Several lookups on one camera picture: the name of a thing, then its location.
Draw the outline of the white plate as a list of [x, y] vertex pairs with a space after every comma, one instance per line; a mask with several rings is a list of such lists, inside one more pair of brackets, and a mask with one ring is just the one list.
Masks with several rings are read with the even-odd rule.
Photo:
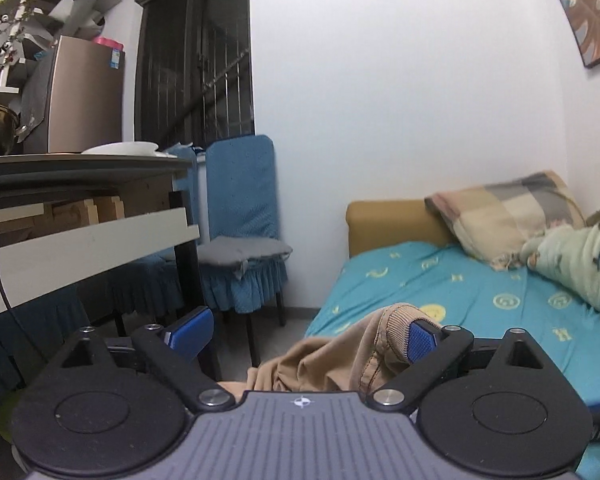
[[147, 141], [114, 142], [94, 146], [82, 152], [82, 155], [169, 157], [158, 150], [158, 145]]

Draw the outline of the green cartoon fleece blanket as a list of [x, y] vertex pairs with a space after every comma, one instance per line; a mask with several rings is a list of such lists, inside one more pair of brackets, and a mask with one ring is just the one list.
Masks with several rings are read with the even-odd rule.
[[581, 229], [556, 224], [528, 240], [520, 260], [600, 312], [600, 209]]

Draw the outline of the blue covered chair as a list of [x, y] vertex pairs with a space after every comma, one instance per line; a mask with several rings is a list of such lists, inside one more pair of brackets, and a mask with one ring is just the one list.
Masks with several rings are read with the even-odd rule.
[[[206, 171], [210, 240], [217, 236], [281, 240], [275, 152], [268, 136], [236, 136], [213, 143], [206, 151]], [[241, 278], [230, 269], [199, 263], [208, 306], [244, 319], [253, 366], [260, 365], [260, 352], [251, 315], [273, 300], [279, 324], [286, 324], [282, 292], [288, 280], [287, 259], [253, 263]]]

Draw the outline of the brown cardboard box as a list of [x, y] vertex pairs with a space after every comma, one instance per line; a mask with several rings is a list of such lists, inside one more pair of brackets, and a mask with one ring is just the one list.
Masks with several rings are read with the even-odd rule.
[[62, 36], [21, 95], [24, 154], [81, 153], [122, 140], [124, 52]]

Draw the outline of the dark wooden table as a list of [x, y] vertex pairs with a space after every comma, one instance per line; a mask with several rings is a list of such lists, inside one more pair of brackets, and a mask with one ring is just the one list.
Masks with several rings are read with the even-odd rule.
[[196, 177], [189, 155], [0, 156], [1, 382], [27, 382], [90, 321], [202, 305]]

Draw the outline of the turquoise patterned bed sheet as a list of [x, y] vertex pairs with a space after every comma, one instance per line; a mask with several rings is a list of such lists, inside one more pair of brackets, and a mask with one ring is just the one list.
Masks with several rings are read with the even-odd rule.
[[350, 259], [311, 325], [410, 304], [437, 349], [361, 396], [309, 396], [277, 472], [303, 479], [600, 479], [600, 312], [527, 269], [404, 243]]

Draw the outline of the grey seat cushion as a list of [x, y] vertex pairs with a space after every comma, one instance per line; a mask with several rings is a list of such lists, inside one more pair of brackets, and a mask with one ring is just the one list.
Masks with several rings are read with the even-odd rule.
[[269, 237], [217, 236], [197, 250], [198, 262], [203, 266], [230, 269], [240, 278], [253, 263], [284, 261], [291, 253], [289, 245]]

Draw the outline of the dark window door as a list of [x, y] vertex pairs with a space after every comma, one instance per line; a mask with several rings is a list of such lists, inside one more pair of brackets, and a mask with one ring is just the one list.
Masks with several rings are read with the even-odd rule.
[[135, 139], [208, 148], [253, 133], [249, 0], [136, 2]]

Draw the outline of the tan brown t-shirt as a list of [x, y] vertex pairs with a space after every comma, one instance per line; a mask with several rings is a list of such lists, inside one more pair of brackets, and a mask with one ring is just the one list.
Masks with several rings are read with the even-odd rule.
[[407, 359], [410, 325], [424, 320], [441, 325], [410, 304], [376, 310], [335, 337], [312, 336], [282, 356], [251, 367], [243, 382], [221, 382], [236, 399], [249, 391], [355, 391], [366, 396], [395, 378]]

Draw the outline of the pink box lid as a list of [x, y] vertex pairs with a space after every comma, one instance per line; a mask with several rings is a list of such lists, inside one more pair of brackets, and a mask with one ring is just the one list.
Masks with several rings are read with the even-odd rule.
[[93, 39], [93, 42], [94, 42], [94, 44], [100, 44], [101, 46], [110, 48], [112, 50], [117, 50], [120, 52], [122, 52], [124, 50], [124, 45], [121, 42], [107, 38], [107, 37], [98, 36]]

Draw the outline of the plaid beige grey pillow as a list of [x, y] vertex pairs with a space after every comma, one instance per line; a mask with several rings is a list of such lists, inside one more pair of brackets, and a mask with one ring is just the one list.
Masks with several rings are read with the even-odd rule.
[[564, 180], [552, 170], [508, 182], [434, 193], [426, 208], [439, 216], [467, 255], [495, 270], [522, 265], [522, 246], [553, 226], [585, 226]]

